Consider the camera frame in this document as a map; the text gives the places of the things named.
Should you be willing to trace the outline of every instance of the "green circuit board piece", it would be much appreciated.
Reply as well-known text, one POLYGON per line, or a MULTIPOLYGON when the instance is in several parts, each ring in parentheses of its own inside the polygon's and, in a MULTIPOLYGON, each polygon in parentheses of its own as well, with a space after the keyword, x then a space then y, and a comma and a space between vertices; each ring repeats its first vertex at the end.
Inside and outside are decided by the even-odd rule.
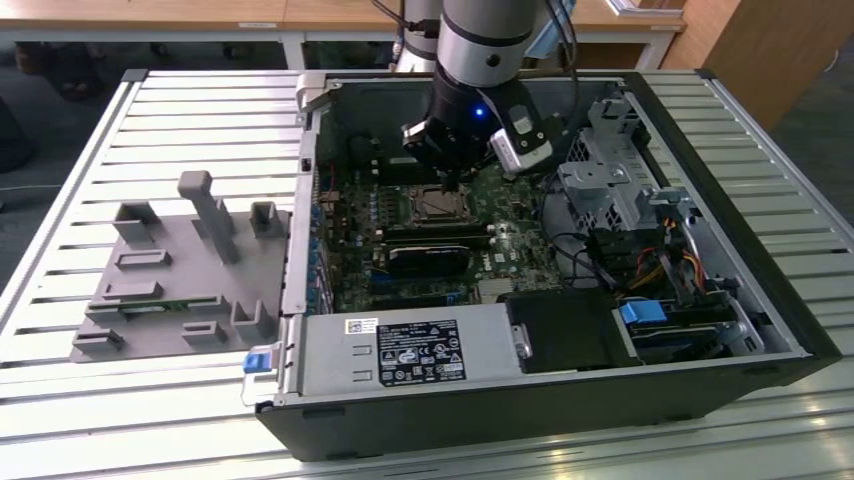
POLYGON ((373 240, 373 233, 389 228, 429 228, 429 225, 419 224, 413 196, 432 195, 423 198, 429 198, 431 201, 441 199, 443 203, 437 205, 436 201, 429 205, 440 211, 456 213, 456 203, 452 199, 436 196, 439 194, 432 193, 436 189, 437 185, 381 187, 347 184, 341 187, 340 194, 347 199, 349 221, 355 222, 349 227, 357 233, 348 240, 331 242, 340 267, 333 292, 337 312, 359 312, 393 306, 396 299, 405 299, 407 304, 413 306, 419 306, 413 299, 423 299, 424 306, 436 306, 437 303, 481 303, 484 299, 479 295, 477 284, 484 280, 505 279, 500 284, 511 285, 513 291, 560 287, 560 273, 548 256, 534 214, 539 200, 538 188, 527 178, 505 180, 497 165, 487 167, 475 181, 460 188, 465 211, 460 210, 455 221, 488 224, 493 235, 489 247, 471 252, 465 274, 453 278, 411 281, 389 278, 388 273, 376 267, 383 245, 373 240))

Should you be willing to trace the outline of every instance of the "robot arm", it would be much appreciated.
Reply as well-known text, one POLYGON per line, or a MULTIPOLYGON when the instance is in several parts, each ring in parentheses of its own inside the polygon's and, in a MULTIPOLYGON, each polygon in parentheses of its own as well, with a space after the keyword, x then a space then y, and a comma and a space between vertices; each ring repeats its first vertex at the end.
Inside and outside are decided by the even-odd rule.
POLYGON ((551 156, 563 124, 539 116, 517 78, 536 4, 443 4, 429 107, 421 122, 404 126, 403 146, 444 174, 448 189, 495 157, 517 173, 551 156))
MULTIPOLYGON (((404 0, 403 19, 407 22, 433 24, 441 15, 441 0, 404 0)), ((435 35, 403 29, 401 52, 396 72, 432 72, 436 69, 437 31, 435 35)))

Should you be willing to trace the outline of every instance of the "wooden desk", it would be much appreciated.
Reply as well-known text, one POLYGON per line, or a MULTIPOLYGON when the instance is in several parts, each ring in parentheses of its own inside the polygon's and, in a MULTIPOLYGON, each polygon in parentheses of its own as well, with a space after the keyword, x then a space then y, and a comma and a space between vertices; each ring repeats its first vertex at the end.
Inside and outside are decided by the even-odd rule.
MULTIPOLYGON (((604 0, 579 0, 572 20, 586 58, 631 44, 628 50, 636 51, 620 66, 639 69, 658 68, 684 28, 679 19, 619 17, 604 0)), ((395 27, 369 0, 0 0, 0 38, 6 40, 277 41, 288 68, 299 70, 304 42, 391 41, 395 27)))
POLYGON ((277 41, 285 3, 0 0, 0 35, 16 41, 277 41))
MULTIPOLYGON (((396 8, 392 0, 385 1, 396 8)), ((684 22, 675 18, 619 17, 604 0, 578 0, 572 22, 580 43, 642 45, 636 65, 630 65, 639 69, 658 68, 674 34, 684 29, 684 22)), ((296 69, 305 68, 304 42, 393 40, 396 30, 369 0, 288 0, 283 26, 288 66, 296 69)))

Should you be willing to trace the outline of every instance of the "metal slotted table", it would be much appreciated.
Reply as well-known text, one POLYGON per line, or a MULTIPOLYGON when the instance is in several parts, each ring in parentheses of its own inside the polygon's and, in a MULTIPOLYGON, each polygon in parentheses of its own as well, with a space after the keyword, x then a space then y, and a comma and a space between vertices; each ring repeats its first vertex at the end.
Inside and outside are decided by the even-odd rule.
MULTIPOLYGON (((259 199, 291 209, 296 76, 149 72, 121 83, 0 297, 0 479, 767 478, 854 468, 851 228, 694 72, 644 76, 846 355, 818 374, 690 422, 303 464, 240 401, 240 352, 68 363, 120 201, 189 213, 176 180, 207 169, 231 211, 259 199)), ((678 184, 668 154, 654 153, 678 184)), ((259 388, 272 393, 272 379, 259 388)))

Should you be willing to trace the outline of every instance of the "green circuit board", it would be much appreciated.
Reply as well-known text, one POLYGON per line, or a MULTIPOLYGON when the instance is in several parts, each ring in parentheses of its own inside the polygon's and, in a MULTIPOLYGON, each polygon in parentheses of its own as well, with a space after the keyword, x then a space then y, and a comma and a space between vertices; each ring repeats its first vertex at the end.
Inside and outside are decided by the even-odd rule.
POLYGON ((437 303, 467 305, 493 301, 493 295, 487 298, 479 286, 499 291, 560 287, 562 276, 548 255, 534 214, 538 188, 528 179, 508 181, 501 177, 500 167, 492 165, 460 188, 457 197, 448 197, 451 194, 441 194, 437 189, 437 185, 383 187, 361 182, 341 186, 336 204, 325 206, 327 212, 332 211, 327 238, 335 269, 336 312, 404 308, 399 303, 407 305, 405 308, 417 308, 437 306, 437 303), (419 195, 429 201, 419 204, 419 195), (389 279, 381 264, 388 248, 375 234, 377 230, 429 229, 435 223, 419 223, 419 208, 432 207, 439 212, 459 208, 452 222, 488 225, 489 244, 471 250, 463 275, 404 281, 389 279))

